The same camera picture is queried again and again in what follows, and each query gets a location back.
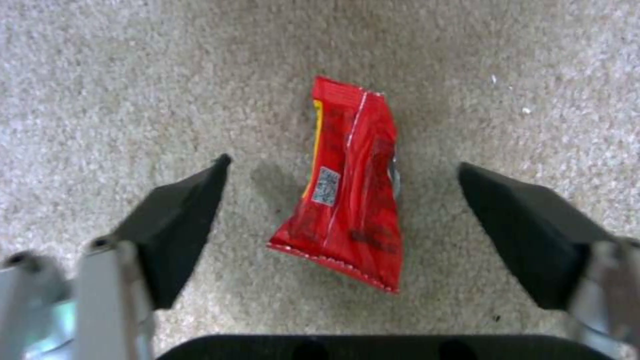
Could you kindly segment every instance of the red snack bag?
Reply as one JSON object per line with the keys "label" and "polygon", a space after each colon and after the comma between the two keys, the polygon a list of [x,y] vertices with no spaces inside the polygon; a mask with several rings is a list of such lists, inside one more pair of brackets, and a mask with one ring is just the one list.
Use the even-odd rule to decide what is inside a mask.
{"label": "red snack bag", "polygon": [[383,95],[318,77],[311,179],[268,247],[398,292],[403,246],[390,165],[396,127]]}

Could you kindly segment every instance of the yellow stripe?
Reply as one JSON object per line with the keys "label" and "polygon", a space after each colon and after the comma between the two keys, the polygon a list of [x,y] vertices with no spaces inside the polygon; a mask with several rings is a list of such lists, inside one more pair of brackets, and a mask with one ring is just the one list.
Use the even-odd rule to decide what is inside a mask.
{"label": "yellow stripe", "polygon": [[316,167],[316,158],[318,156],[318,147],[320,146],[320,131],[322,130],[322,116],[323,116],[323,104],[320,100],[314,100],[314,107],[316,108],[316,144],[314,145],[314,162],[311,164],[311,176],[309,177],[309,183],[305,192],[302,193],[302,197],[307,197],[309,188],[311,187],[311,180],[314,176],[314,168]]}

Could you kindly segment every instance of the carpet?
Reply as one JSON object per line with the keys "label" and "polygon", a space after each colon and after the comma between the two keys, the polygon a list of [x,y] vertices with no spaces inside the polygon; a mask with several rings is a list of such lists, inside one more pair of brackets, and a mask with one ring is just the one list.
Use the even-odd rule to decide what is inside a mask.
{"label": "carpet", "polygon": [[[69,275],[153,187],[234,163],[156,352],[210,333],[562,334],[455,179],[468,161],[640,236],[631,0],[0,3],[0,256]],[[265,244],[312,161],[316,74],[387,95],[405,261],[388,295]]]}

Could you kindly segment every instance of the barcode label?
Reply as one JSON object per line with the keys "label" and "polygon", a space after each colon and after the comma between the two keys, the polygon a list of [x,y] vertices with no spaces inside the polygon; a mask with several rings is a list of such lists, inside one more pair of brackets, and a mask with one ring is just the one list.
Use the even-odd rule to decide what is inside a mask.
{"label": "barcode label", "polygon": [[326,167],[320,167],[318,182],[311,201],[318,204],[333,206],[335,204],[335,196],[338,193],[338,183],[340,182],[340,174]]}

